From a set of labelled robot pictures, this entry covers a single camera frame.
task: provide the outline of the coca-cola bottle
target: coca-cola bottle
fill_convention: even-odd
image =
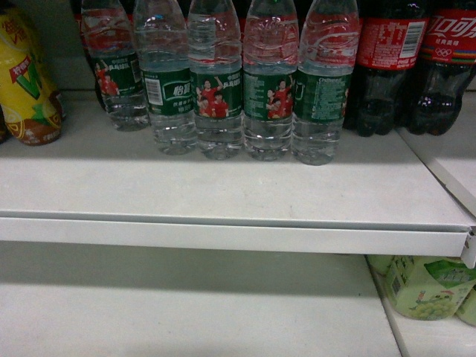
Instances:
[[[442,135],[460,114],[463,93],[476,75],[476,1],[440,1],[407,86],[403,124],[421,135]]]
[[[363,1],[364,24],[344,127],[360,136],[392,130],[408,70],[415,66],[430,0]]]

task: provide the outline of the logo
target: logo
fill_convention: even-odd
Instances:
[[[450,50],[449,48],[437,48],[435,50],[435,53],[437,54],[437,56],[439,57],[447,57],[451,54],[451,52],[453,52],[452,50]]]

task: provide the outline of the store shelf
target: store shelf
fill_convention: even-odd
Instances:
[[[69,102],[62,137],[0,146],[2,240],[459,256],[474,224],[395,132],[345,131],[322,167],[288,154],[169,157]]]
[[[363,256],[0,242],[18,356],[400,356]]]
[[[476,93],[463,97],[463,108],[444,135],[412,135],[399,130],[405,142],[446,188],[476,216]]]
[[[476,355],[476,329],[456,316],[440,321],[418,321],[396,312],[384,294],[383,278],[373,273],[387,318],[402,357]]]

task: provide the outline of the red shirt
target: red shirt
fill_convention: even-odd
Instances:
[[[207,91],[205,89],[202,90],[202,96],[208,99],[209,103],[212,103],[215,101],[215,93],[218,91],[218,87],[215,88],[210,88],[210,91]]]
[[[211,108],[215,111],[215,118],[225,118],[228,104],[226,102],[212,102]]]

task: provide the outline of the plastic bottle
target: plastic bottle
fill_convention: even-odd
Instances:
[[[476,75],[476,2],[442,1],[434,12],[407,91],[409,132],[442,135],[460,114]]]
[[[196,147],[187,58],[187,26],[177,0],[137,0],[137,52],[150,124],[159,150],[181,155]]]
[[[415,66],[429,20],[430,0],[362,4],[364,26],[350,87],[346,128],[360,136],[386,135],[394,127],[399,96]]]
[[[114,128],[149,126],[134,36],[119,0],[83,0],[82,31]]]
[[[291,143],[299,27],[292,0],[253,0],[243,42],[244,143],[257,160],[272,161]]]
[[[333,159],[341,136],[360,27],[356,0],[314,0],[300,39],[292,153],[304,164]]]
[[[224,160],[242,147],[241,41],[231,0],[192,0],[188,58],[198,145]]]

